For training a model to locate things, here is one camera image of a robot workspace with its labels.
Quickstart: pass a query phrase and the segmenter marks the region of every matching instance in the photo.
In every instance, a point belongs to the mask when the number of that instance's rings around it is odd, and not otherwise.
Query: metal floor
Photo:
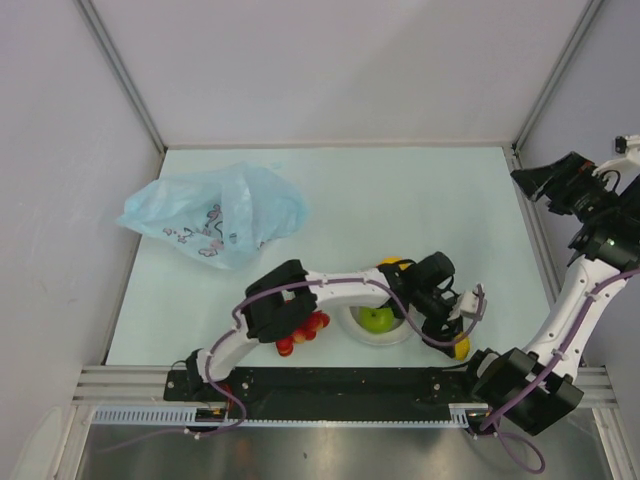
[[[93,426],[78,480],[534,478],[497,439],[473,441],[462,430],[246,427],[197,442],[168,434],[97,452],[153,428]],[[534,440],[547,461],[536,478],[612,478],[590,410],[577,410]]]

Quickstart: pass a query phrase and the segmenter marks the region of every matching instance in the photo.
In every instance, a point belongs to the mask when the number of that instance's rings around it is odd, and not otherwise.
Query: white wall
[[[640,133],[640,2],[605,3],[574,63],[525,144],[525,166],[544,165],[575,150],[601,163],[613,157],[616,135]],[[557,268],[579,224],[547,212],[544,221]],[[587,358],[606,364],[627,429],[640,449],[640,278],[614,300],[589,342]]]
[[[0,478],[99,360],[160,157],[72,1],[0,6]]]
[[[513,140],[586,0],[95,0],[169,146]]]

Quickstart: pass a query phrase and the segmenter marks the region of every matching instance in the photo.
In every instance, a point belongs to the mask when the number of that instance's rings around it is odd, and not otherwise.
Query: white bowl
[[[332,317],[337,317],[347,333],[363,343],[378,346],[395,345],[396,343],[404,342],[414,333],[409,322],[398,320],[397,318],[392,329],[386,333],[368,332],[358,323],[359,312],[360,307],[342,307],[336,309]]]

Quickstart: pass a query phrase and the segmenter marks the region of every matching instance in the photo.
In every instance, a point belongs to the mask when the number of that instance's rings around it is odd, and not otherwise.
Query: plastic bag
[[[240,163],[155,180],[126,201],[117,221],[208,265],[235,269],[269,240],[297,231],[307,215],[292,184]]]

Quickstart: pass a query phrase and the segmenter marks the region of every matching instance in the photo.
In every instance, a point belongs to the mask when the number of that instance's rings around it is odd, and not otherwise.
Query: green apple
[[[387,333],[395,320],[390,308],[360,307],[358,317],[360,326],[370,333]]]

